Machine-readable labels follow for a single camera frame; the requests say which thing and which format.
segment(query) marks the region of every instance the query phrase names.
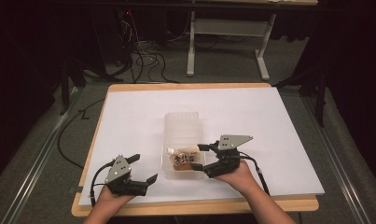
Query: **white paper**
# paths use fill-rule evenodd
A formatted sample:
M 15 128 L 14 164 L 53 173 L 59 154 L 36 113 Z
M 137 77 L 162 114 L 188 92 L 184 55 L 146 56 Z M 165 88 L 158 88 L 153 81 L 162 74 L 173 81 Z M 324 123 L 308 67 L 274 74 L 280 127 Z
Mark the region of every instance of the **white paper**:
M 164 177 L 160 166 L 164 115 L 192 111 L 202 121 L 203 144 L 214 143 L 221 134 L 254 137 L 238 149 L 256 159 L 271 196 L 324 193 L 275 88 L 114 91 L 106 97 L 79 205 L 91 204 L 88 195 L 95 172 L 120 154 L 126 158 L 141 154 L 131 164 L 133 180 L 146 181 L 159 174 L 146 196 L 130 203 L 240 198 L 229 185 L 208 177 Z M 206 157 L 207 163 L 216 161 L 214 152 L 207 152 Z M 260 184 L 254 163 L 248 164 Z M 107 170 L 102 171 L 96 183 L 104 183 L 106 175 Z M 95 188 L 96 196 L 100 188 Z

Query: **human arm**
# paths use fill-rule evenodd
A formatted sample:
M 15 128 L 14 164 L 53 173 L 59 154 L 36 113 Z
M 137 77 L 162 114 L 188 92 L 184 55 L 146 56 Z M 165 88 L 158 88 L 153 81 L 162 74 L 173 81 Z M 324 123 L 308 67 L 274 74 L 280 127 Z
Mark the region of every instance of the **human arm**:
M 233 173 L 217 176 L 216 179 L 228 183 L 246 198 L 258 223 L 295 223 L 260 187 L 246 161 L 241 160 L 240 167 Z
M 107 186 L 103 186 L 97 203 L 91 209 L 91 212 L 83 223 L 106 223 L 124 204 L 131 201 L 134 197 L 131 195 L 114 195 Z

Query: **gray carpet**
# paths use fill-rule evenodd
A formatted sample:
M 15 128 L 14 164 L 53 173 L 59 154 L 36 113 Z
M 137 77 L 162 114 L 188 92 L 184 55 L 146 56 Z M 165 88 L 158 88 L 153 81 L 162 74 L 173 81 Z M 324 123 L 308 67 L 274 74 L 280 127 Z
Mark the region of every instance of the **gray carpet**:
M 172 80 L 183 83 L 208 82 L 261 82 L 258 66 L 253 58 L 252 46 L 258 45 L 257 39 L 239 42 L 235 37 L 227 41 L 220 41 L 212 48 L 213 42 L 205 39 L 198 43 L 196 51 L 195 77 L 186 77 L 186 61 L 188 46 L 184 42 L 177 42 L 167 48 L 153 46 L 147 49 L 161 52 L 166 61 L 164 75 Z M 306 41 L 286 42 L 284 39 L 271 41 L 265 53 L 265 61 L 271 76 L 271 84 L 289 77 L 299 60 Z M 108 65 L 110 71 L 116 69 Z M 138 80 L 162 81 L 160 67 L 150 71 L 148 68 Z M 133 68 L 135 75 L 139 73 L 139 66 Z M 132 75 L 127 72 L 121 75 L 126 83 L 132 81 Z M 108 82 L 88 78 L 88 86 L 74 93 L 76 100 L 68 113 L 66 121 L 72 118 L 78 110 L 85 108 L 98 99 L 105 97 Z M 285 107 L 295 125 L 302 144 L 324 186 L 325 194 L 318 196 L 319 209 L 315 212 L 302 213 L 303 223 L 376 223 L 376 181 L 360 156 L 354 141 L 348 133 L 331 94 L 327 92 L 325 107 L 325 129 L 318 129 L 310 110 L 311 98 L 300 98 L 297 87 L 288 87 L 280 91 Z M 18 211 L 16 223 L 81 223 L 82 218 L 73 217 L 71 206 L 75 197 L 75 189 L 81 176 L 81 170 L 66 161 L 59 153 L 56 142 L 46 143 L 46 139 L 57 126 L 62 104 L 60 90 L 55 93 L 55 105 L 37 122 L 18 153 L 10 162 L 0 177 L 0 222 L 7 213 L 19 193 L 19 188 L 36 157 L 43 146 L 50 146 L 49 158 L 40 176 L 33 181 L 33 190 L 28 192 L 27 201 L 22 201 L 23 207 Z M 77 117 L 63 133 L 61 148 L 65 155 L 79 164 L 84 164 L 91 145 L 91 139 L 102 108 L 102 102 L 87 110 L 85 118 Z M 327 143 L 324 143 L 324 132 L 330 145 L 337 152 L 347 179 L 353 185 L 359 197 L 365 217 L 355 212 L 351 202 L 346 199 L 345 188 L 335 170 L 332 157 L 329 156 Z M 299 221 L 298 214 L 290 214 Z M 250 215 L 212 216 L 206 223 L 252 223 Z M 120 223 L 175 223 L 173 217 L 122 217 L 116 218 Z

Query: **clear plastic box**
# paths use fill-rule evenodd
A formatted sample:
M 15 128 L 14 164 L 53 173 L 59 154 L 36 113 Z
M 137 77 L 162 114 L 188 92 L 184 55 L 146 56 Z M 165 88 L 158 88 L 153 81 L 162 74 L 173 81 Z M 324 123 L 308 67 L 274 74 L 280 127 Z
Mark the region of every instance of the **clear plastic box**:
M 167 148 L 192 147 L 202 142 L 202 123 L 197 112 L 172 112 L 164 116 L 164 141 L 161 168 L 168 179 L 201 179 L 201 171 L 176 171 Z M 198 163 L 205 165 L 205 153 L 199 152 Z

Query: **desk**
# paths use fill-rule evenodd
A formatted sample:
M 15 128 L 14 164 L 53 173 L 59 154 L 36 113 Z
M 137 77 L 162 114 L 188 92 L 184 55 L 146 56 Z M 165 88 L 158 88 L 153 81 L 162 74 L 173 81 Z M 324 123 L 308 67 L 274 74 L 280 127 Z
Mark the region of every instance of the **desk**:
M 201 2 L 226 2 L 226 3 L 249 3 L 249 4 L 272 4 L 266 0 L 202 0 Z M 291 4 L 301 6 L 316 6 L 317 0 L 297 0 L 297 1 L 279 1 L 278 4 Z M 261 36 L 260 49 L 255 49 L 255 57 L 257 59 L 258 68 L 263 80 L 270 79 L 263 55 L 269 42 L 272 27 L 275 22 L 276 14 L 271 14 L 268 21 L 227 21 L 227 20 L 208 20 L 196 19 L 195 11 L 190 13 L 190 42 L 188 50 L 188 77 L 194 76 L 195 62 L 195 34 L 208 35 L 242 35 L 242 36 Z
M 159 85 L 113 85 L 108 92 L 112 91 L 161 91 L 161 90 L 194 90 L 194 89 L 226 89 L 226 88 L 269 88 L 265 83 L 245 83 L 245 84 L 159 84 Z M 100 125 L 97 125 L 90 152 L 85 163 L 84 171 L 79 182 L 83 186 L 86 180 L 94 140 L 99 132 Z M 89 205 L 80 206 L 79 200 L 82 196 L 77 193 L 72 206 L 72 214 L 76 217 L 85 217 L 89 214 Z M 288 212 L 314 211 L 318 209 L 318 201 L 314 195 L 304 196 L 283 196 L 273 197 L 273 199 Z M 250 213 L 249 206 L 244 199 L 229 200 L 206 200 L 193 202 L 171 202 L 171 203 L 138 203 L 127 204 L 119 212 L 120 216 L 172 216 L 172 215 L 203 215 L 203 214 L 242 214 Z

